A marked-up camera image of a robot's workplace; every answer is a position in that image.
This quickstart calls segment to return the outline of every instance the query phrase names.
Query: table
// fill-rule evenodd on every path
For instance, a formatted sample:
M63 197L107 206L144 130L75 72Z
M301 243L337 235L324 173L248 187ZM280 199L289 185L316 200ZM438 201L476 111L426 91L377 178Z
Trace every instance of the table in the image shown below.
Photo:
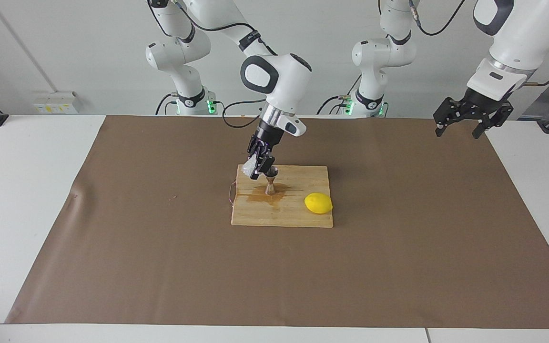
M80 169L104 116L13 116L0 128L0 323ZM549 243L549 135L512 121L488 138ZM150 325L0 325L0 341L549 341L549 330L271 328Z

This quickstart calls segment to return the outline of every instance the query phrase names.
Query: power outlet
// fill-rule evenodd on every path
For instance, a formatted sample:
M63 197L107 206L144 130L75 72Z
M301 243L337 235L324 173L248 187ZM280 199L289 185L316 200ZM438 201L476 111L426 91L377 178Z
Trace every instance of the power outlet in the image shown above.
M78 98L72 91L38 94L33 106L39 114L78 114Z

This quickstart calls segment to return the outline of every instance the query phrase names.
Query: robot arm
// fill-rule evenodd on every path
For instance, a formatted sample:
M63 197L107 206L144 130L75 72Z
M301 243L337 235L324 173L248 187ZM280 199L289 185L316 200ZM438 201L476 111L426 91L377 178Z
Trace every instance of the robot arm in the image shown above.
M379 112L387 87L382 68L409 65L416 57L416 45L410 41L412 22L408 0L385 2L380 23L387 37L360 41L353 48L353 63L361 70L361 82L351 94L347 113L373 117Z
M501 126L513 111L508 98L549 52L549 0L478 0L473 17L494 43L467 82L462 100L446 98L434 113L438 136L464 119L479 121L473 131L476 139L485 130Z
M299 136L306 131L295 113L311 77L311 66L294 54L275 55L246 23L233 0L192 0L188 9L207 28L218 28L246 55L241 80L248 89L266 95L266 106L251 137L244 170L254 180L262 173L276 176L273 147L284 132Z
M215 113L215 94L202 85L198 70L186 63L201 59L211 52L209 37L196 30L179 7L169 0L148 0L154 17L171 41L155 41L145 50L155 69L167 72L177 88L180 115Z

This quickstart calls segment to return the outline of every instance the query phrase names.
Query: brown paper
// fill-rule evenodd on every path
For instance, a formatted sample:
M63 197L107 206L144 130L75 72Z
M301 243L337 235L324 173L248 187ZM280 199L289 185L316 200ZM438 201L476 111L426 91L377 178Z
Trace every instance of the brown paper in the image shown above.
M8 323L549 328L549 246L486 137L307 120L332 229L231 226L253 128L107 117Z

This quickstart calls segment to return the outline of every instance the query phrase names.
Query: white wall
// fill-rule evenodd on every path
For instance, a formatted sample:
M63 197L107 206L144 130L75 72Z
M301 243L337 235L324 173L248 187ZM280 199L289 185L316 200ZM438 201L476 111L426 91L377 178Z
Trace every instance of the white wall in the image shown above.
M312 65L313 78L299 113L314 113L325 98L345 93L359 74L350 58L355 42L384 36L375 0L236 3L277 52L295 52ZM387 70L390 116L431 117L445 96L463 95L468 78L492 42L473 24L474 3L468 1L440 36L427 37L413 30L416 61ZM425 29L439 29L456 4L451 0L422 2ZM51 91L14 35L55 89L77 92L83 113L151 114L162 95L174 89L170 78L145 60L144 47L166 37L143 0L0 1L0 107L8 113L33 113L33 93ZM203 83L224 102L259 99L261 95L247 91L240 82L244 55L221 34L209 36L212 54L192 63L200 70ZM549 56L534 78L549 78ZM515 115L541 91L534 87L515 93ZM231 114L257 107L248 105Z

